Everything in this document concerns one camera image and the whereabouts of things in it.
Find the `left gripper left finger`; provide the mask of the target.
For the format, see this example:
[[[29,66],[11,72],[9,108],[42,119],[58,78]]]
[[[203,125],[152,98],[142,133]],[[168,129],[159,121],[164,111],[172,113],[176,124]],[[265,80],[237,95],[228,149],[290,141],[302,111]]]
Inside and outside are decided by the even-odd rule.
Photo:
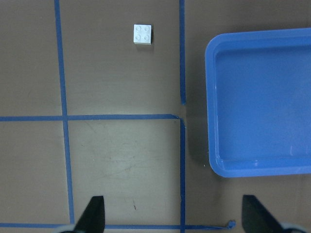
[[[103,233],[105,230],[104,197],[93,196],[78,222],[74,233]]]

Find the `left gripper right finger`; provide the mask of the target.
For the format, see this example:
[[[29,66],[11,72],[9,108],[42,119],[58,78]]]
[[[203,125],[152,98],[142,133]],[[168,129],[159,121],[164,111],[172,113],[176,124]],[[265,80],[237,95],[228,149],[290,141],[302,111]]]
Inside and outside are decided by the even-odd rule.
[[[246,233],[282,233],[281,224],[254,195],[243,195],[242,227]]]

